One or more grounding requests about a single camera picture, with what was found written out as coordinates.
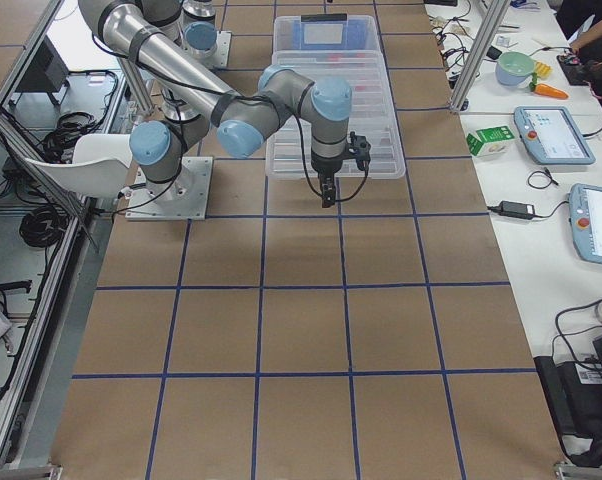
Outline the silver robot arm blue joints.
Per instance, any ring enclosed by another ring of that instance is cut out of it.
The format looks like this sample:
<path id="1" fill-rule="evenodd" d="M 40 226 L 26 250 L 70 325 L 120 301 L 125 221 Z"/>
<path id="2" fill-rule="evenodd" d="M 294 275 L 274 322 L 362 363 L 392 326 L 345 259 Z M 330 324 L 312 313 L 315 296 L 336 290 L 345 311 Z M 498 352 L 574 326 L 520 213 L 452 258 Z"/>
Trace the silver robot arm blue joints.
<path id="1" fill-rule="evenodd" d="M 206 117 L 233 158 L 247 158 L 290 117 L 310 125 L 311 153 L 350 159 L 352 90 L 342 78 L 317 81 L 289 68 L 263 71 L 258 90 L 245 97 L 182 47 L 178 1 L 82 1 L 92 33 L 112 51 L 151 73 Z"/>

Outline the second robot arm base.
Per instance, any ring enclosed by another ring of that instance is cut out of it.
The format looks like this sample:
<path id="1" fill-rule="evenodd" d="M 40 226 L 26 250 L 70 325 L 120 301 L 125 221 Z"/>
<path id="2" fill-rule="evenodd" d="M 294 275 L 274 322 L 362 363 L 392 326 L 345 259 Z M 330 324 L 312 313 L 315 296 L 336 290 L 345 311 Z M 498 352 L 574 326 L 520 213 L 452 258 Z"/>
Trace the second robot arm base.
<path id="1" fill-rule="evenodd" d="M 181 5 L 183 45 L 196 59 L 216 51 L 216 10 L 211 1 L 185 0 Z"/>

